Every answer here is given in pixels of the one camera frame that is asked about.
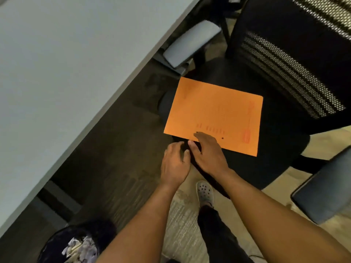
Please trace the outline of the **orange paper envelope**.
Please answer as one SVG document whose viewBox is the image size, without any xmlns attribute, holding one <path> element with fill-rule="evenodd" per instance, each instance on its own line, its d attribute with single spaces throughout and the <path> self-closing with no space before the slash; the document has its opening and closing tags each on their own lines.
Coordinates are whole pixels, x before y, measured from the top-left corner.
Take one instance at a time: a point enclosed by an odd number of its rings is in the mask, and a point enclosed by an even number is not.
<svg viewBox="0 0 351 263">
<path fill-rule="evenodd" d="M 226 150 L 257 156 L 262 96 L 181 77 L 164 133 L 198 141 L 213 136 Z"/>
</svg>

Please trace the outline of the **person's left hand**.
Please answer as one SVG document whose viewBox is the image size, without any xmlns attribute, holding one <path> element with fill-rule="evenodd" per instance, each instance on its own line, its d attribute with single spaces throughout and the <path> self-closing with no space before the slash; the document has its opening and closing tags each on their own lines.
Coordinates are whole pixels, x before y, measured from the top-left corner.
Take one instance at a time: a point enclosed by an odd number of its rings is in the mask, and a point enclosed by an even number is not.
<svg viewBox="0 0 351 263">
<path fill-rule="evenodd" d="M 164 151 L 161 164 L 161 184 L 177 191 L 187 178 L 190 168 L 183 165 L 183 154 L 181 154 L 183 141 L 169 144 Z"/>
</svg>

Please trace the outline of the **black mesh chair backrest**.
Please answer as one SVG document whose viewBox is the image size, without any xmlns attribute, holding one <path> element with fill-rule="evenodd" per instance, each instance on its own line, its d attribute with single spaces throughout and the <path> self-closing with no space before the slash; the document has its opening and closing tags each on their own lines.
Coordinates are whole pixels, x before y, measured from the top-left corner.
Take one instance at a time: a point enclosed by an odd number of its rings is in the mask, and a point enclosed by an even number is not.
<svg viewBox="0 0 351 263">
<path fill-rule="evenodd" d="M 226 58 L 301 109 L 310 134 L 351 126 L 351 0 L 247 0 Z"/>
</svg>

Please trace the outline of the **grey desk leg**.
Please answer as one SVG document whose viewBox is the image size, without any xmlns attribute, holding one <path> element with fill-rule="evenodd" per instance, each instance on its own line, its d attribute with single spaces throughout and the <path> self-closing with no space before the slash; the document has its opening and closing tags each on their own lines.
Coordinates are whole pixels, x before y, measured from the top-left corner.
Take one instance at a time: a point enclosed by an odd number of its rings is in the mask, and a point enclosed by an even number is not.
<svg viewBox="0 0 351 263">
<path fill-rule="evenodd" d="M 80 203 L 51 180 L 34 197 L 31 206 L 57 230 L 68 226 L 82 208 Z"/>
</svg>

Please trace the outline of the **black trash bin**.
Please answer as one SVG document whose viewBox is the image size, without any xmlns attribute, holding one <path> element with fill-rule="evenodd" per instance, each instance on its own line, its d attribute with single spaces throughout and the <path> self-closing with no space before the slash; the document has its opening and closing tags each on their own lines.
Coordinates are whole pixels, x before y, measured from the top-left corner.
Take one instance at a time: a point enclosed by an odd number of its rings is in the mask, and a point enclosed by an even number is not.
<svg viewBox="0 0 351 263">
<path fill-rule="evenodd" d="M 64 263 L 62 254 L 72 238 L 83 240 L 91 237 L 99 256 L 116 236 L 116 226 L 110 220 L 93 220 L 78 225 L 69 225 L 55 232 L 39 253 L 37 263 Z"/>
</svg>

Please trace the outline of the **black office chair seat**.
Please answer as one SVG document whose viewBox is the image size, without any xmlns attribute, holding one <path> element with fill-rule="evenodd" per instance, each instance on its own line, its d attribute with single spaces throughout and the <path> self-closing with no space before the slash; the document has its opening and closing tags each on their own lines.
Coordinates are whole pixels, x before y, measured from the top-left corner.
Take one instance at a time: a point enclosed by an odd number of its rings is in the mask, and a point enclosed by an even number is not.
<svg viewBox="0 0 351 263">
<path fill-rule="evenodd" d="M 273 79 L 269 79 L 263 71 L 254 68 L 253 64 L 240 58 L 233 60 L 215 58 L 190 71 L 186 78 L 264 98 L 257 156 L 222 149 L 228 167 L 258 190 L 263 190 L 275 181 L 307 147 L 310 141 L 310 135 L 304 130 L 305 122 L 308 120 L 307 113 L 302 111 L 297 101 L 286 92 L 276 88 Z M 185 148 L 190 150 L 187 139 L 180 137 L 173 139 L 175 142 L 184 141 Z M 216 179 L 198 166 L 193 155 L 191 163 L 210 185 L 230 198 Z"/>
</svg>

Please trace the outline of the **person's right forearm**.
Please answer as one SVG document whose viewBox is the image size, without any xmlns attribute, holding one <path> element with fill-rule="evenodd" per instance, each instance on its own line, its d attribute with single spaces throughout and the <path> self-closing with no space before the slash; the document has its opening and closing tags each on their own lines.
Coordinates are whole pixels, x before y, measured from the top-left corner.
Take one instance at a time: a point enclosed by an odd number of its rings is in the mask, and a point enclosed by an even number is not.
<svg viewBox="0 0 351 263">
<path fill-rule="evenodd" d="M 351 253 L 321 227 L 226 169 L 213 175 L 268 263 L 351 263 Z"/>
</svg>

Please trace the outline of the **grey clog shoe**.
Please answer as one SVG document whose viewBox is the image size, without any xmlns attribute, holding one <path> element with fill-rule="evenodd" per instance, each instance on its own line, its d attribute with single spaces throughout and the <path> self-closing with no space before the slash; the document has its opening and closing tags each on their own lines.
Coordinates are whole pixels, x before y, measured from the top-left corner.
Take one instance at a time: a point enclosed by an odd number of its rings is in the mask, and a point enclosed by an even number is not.
<svg viewBox="0 0 351 263">
<path fill-rule="evenodd" d="M 196 183 L 196 192 L 200 208 L 203 206 L 214 208 L 213 189 L 207 181 L 198 181 Z"/>
</svg>

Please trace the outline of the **crumpled white paper waste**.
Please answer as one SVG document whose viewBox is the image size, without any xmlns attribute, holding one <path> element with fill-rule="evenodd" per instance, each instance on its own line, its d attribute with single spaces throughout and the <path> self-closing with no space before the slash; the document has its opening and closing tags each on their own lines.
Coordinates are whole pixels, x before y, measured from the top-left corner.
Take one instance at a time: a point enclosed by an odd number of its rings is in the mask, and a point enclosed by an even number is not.
<svg viewBox="0 0 351 263">
<path fill-rule="evenodd" d="M 62 255 L 66 257 L 64 263 L 95 263 L 99 252 L 94 240 L 85 236 L 83 239 L 72 238 Z"/>
</svg>

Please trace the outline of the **black trouser leg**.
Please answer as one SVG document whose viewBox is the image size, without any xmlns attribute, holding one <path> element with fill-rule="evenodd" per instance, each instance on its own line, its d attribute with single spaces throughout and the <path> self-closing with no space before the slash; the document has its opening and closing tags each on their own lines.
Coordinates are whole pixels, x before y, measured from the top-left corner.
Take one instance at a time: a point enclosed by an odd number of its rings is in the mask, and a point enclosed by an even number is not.
<svg viewBox="0 0 351 263">
<path fill-rule="evenodd" d="M 197 222 L 207 248 L 209 263 L 254 263 L 214 208 L 202 206 Z"/>
</svg>

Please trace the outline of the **person's right hand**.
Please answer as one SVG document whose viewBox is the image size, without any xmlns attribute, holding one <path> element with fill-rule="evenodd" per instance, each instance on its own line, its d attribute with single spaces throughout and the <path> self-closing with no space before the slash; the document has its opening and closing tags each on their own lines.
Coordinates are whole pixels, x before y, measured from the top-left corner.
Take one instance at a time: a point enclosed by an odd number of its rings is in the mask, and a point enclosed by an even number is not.
<svg viewBox="0 0 351 263">
<path fill-rule="evenodd" d="M 226 158 L 217 140 L 206 133 L 196 132 L 194 137 L 200 144 L 201 159 L 195 159 L 198 166 L 217 181 L 230 172 Z"/>
</svg>

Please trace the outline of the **person's left forearm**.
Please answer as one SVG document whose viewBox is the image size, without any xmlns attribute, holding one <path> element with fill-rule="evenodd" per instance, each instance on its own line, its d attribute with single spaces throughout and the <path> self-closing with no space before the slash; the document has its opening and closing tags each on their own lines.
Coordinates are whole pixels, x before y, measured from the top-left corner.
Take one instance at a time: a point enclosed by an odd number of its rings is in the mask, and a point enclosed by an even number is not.
<svg viewBox="0 0 351 263">
<path fill-rule="evenodd" d="M 160 263 L 169 209 L 180 183 L 161 182 L 96 263 Z"/>
</svg>

